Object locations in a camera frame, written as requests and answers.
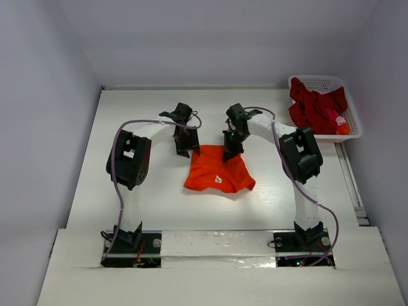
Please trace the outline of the orange t shirt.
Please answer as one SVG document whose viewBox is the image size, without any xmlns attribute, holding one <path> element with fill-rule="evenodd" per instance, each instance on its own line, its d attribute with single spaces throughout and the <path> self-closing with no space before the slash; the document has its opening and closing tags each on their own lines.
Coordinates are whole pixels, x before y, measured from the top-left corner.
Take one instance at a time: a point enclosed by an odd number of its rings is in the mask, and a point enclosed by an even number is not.
<svg viewBox="0 0 408 306">
<path fill-rule="evenodd" d="M 256 181 L 249 174 L 241 156 L 223 162 L 223 154 L 222 145 L 201 145 L 200 153 L 193 152 L 184 187 L 193 191 L 211 188 L 223 193 L 253 190 Z"/>
</svg>

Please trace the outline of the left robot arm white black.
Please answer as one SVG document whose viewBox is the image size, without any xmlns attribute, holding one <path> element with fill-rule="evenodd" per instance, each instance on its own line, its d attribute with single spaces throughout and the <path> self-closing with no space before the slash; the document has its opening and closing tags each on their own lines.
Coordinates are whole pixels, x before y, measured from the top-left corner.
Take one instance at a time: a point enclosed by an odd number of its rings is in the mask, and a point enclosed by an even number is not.
<svg viewBox="0 0 408 306">
<path fill-rule="evenodd" d="M 197 126 L 188 123 L 198 113 L 190 106 L 178 103 L 172 112 L 161 112 L 157 119 L 133 119 L 120 125 L 113 138 L 106 162 L 115 192 L 119 199 L 119 216 L 111 235 L 102 232 L 108 244 L 104 257 L 116 254 L 120 248 L 128 253 L 142 248 L 142 222 L 138 216 L 138 190 L 149 171 L 150 153 L 154 146 L 173 138 L 176 154 L 189 158 L 190 152 L 200 153 Z"/>
</svg>

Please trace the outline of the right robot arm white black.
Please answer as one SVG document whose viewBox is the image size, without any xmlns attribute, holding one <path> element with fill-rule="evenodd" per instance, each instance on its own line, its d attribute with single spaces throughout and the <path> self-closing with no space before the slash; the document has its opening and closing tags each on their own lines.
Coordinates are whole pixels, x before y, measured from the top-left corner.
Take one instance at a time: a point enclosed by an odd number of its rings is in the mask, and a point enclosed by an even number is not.
<svg viewBox="0 0 408 306">
<path fill-rule="evenodd" d="M 222 161 L 243 153 L 243 142 L 250 135 L 276 146 L 284 173 L 293 185 L 295 221 L 293 231 L 275 232 L 272 242 L 278 252 L 310 252 L 325 237 L 317 207 L 317 176 L 323 157 L 310 128 L 285 125 L 276 121 L 272 112 L 266 115 L 265 111 L 265 108 L 246 110 L 239 103 L 228 108 Z"/>
</svg>

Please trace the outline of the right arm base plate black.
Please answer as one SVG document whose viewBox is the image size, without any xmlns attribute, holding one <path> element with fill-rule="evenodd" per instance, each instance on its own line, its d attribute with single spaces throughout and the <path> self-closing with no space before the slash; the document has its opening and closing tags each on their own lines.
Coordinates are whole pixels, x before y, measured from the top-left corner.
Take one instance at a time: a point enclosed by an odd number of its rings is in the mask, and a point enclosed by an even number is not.
<svg viewBox="0 0 408 306">
<path fill-rule="evenodd" d="M 295 231 L 275 231 L 268 246 L 276 253 L 278 267 L 335 266 L 326 229 L 312 242 L 304 242 Z"/>
</svg>

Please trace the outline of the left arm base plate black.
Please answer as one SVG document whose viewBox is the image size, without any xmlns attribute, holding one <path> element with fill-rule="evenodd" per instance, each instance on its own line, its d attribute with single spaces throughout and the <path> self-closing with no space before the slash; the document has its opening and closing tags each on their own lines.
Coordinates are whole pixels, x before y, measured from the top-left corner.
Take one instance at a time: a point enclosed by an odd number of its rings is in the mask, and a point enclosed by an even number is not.
<svg viewBox="0 0 408 306">
<path fill-rule="evenodd" d="M 101 265 L 105 268 L 160 268 L 161 241 L 160 231 L 143 232 L 136 247 L 117 238 Z"/>
</svg>

